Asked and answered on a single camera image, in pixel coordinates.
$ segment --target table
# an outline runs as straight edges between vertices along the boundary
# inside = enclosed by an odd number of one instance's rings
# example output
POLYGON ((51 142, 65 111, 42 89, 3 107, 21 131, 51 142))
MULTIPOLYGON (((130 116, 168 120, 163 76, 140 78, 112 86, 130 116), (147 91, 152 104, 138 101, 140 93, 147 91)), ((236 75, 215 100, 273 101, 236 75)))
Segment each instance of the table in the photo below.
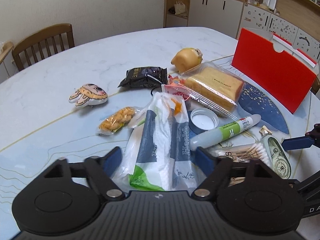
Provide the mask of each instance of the table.
MULTIPOLYGON (((230 55, 234 54, 236 45, 233 38, 201 27, 128 33, 66 50, 1 83, 0 240, 10 239, 18 232, 11 215, 14 196, 48 164, 60 156, 68 156, 70 162, 79 162, 93 152, 94 155, 104 155, 114 146, 125 148, 129 138, 126 129, 104 139, 94 134, 100 120, 119 108, 144 106, 150 101, 149 90, 124 92, 117 88, 126 70, 151 65, 167 68, 168 73, 173 73, 175 68, 170 64, 173 56, 182 48, 194 47, 202 51, 204 61, 219 59, 218 64, 267 94, 230 66, 230 55), (74 105, 68 103, 68 97, 88 82, 107 91, 108 103, 74 112, 74 105), (83 145, 92 145, 81 148, 79 140, 83 145), (71 147, 72 152, 66 151, 66 147, 71 147)), ((314 123, 320 122, 320 113, 317 113, 320 102, 311 93, 294 115, 272 96, 269 98, 286 120, 294 120, 288 124, 289 135, 282 134, 283 138, 302 136, 313 128, 314 123)), ((253 130, 256 137, 259 136, 257 129, 253 130)), ((290 158, 290 162, 298 164, 294 168, 294 178, 299 180, 309 177, 320 167, 320 150, 315 147, 294 151, 290 158)), ((298 232, 309 240, 319 240, 319 224, 320 216, 303 219, 298 232)))

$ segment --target marble tabletop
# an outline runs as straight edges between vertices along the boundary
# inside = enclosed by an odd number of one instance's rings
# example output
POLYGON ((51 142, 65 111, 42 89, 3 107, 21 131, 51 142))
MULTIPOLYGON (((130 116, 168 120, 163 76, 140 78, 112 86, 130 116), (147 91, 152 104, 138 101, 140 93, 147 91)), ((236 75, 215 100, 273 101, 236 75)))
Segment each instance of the marble tabletop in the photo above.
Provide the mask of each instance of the marble tabletop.
MULTIPOLYGON (((0 156, 15 142, 73 112, 68 97, 84 83, 97 84, 114 95, 120 91, 117 87, 128 69, 150 65, 173 73, 176 70, 170 61, 182 48, 198 48, 204 61, 209 61, 233 55, 236 45, 237 40, 212 29, 165 28, 93 41, 42 60, 0 84, 0 156)), ((301 128, 301 135, 320 122, 319 100, 311 93, 307 97, 309 111, 303 117, 307 128, 301 128)), ((134 97, 128 96, 126 101, 135 105, 134 97)), ((319 169, 320 150, 315 147, 298 152, 296 158, 299 180, 319 169)), ((0 163, 0 176, 4 168, 0 163)), ((0 185, 0 196, 3 192, 0 185)), ((298 232, 308 240, 319 240, 319 224, 319 215, 303 219, 298 232)), ((9 237, 3 237, 0 225, 0 240, 9 237)))

